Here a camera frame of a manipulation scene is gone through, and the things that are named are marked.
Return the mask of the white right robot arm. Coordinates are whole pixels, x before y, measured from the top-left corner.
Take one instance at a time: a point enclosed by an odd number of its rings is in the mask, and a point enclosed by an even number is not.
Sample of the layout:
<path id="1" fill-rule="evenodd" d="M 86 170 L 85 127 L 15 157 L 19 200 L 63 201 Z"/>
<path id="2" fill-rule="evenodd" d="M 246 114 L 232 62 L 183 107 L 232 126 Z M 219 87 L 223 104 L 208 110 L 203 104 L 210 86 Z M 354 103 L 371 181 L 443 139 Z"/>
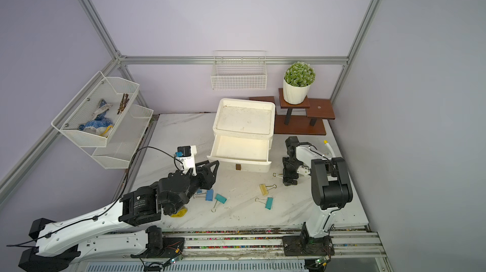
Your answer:
<path id="1" fill-rule="evenodd" d="M 285 186 L 297 185 L 300 175 L 310 176 L 312 199 L 317 212 L 303 225 L 304 237 L 321 239 L 332 231 L 335 214 L 354 198 L 348 166 L 342 157 L 326 144 L 332 154 L 329 158 L 309 142 L 298 137 L 286 139 L 287 155 L 282 158 L 282 182 Z"/>

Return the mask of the white plastic drawer unit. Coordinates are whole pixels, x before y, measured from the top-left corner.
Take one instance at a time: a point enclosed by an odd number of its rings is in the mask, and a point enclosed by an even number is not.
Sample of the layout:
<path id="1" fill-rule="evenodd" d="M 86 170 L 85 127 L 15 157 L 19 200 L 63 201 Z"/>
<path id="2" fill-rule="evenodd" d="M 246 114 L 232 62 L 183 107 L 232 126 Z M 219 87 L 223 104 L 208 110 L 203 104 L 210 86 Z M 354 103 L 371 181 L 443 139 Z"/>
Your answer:
<path id="1" fill-rule="evenodd" d="M 213 124 L 215 135 L 273 142 L 276 107 L 272 102 L 223 98 Z"/>

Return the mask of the white drawer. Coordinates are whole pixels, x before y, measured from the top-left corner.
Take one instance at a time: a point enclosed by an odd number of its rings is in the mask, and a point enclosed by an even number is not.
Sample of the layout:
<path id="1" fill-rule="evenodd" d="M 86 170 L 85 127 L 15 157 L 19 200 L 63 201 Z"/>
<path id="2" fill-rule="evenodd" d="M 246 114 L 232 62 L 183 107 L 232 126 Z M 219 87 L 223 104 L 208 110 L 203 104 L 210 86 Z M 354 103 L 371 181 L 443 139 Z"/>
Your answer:
<path id="1" fill-rule="evenodd" d="M 269 151 L 269 140 L 216 135 L 208 159 L 228 170 L 267 173 L 272 164 Z"/>

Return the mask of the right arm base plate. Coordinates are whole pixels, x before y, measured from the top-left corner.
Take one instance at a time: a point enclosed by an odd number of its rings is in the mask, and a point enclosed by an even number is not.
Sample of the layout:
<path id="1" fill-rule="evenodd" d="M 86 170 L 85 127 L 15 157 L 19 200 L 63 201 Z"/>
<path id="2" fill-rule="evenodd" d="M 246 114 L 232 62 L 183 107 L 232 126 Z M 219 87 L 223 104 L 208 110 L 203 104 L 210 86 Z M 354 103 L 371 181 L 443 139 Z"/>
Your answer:
<path id="1" fill-rule="evenodd" d="M 329 236 L 307 238 L 302 236 L 284 236 L 283 251 L 286 256 L 334 256 L 334 244 Z"/>

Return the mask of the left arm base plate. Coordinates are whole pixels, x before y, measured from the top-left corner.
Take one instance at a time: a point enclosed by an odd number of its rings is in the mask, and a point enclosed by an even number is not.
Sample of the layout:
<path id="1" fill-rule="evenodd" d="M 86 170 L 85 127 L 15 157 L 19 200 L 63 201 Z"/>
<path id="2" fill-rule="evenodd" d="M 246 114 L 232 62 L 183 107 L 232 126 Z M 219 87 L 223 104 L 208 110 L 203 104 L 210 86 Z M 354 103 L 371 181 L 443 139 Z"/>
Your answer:
<path id="1" fill-rule="evenodd" d="M 183 237 L 164 237 L 160 242 L 149 243 L 140 254 L 131 254 L 132 259 L 173 259 L 182 254 L 185 239 Z"/>

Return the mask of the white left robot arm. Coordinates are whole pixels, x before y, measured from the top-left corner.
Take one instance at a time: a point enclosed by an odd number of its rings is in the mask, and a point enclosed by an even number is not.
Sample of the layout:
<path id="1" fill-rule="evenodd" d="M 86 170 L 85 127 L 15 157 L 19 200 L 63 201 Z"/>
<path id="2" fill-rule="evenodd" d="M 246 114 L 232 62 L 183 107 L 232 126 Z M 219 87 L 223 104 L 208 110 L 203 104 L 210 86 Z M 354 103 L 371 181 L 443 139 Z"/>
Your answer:
<path id="1" fill-rule="evenodd" d="M 163 215 L 177 214 L 199 189 L 210 190 L 218 167 L 218 161 L 203 161 L 187 173 L 169 173 L 77 218 L 33 221 L 29 235 L 35 245 L 22 253 L 19 267 L 25 271 L 62 271 L 71 263 L 103 256 L 173 257 L 184 240 L 166 242 L 154 222 Z"/>

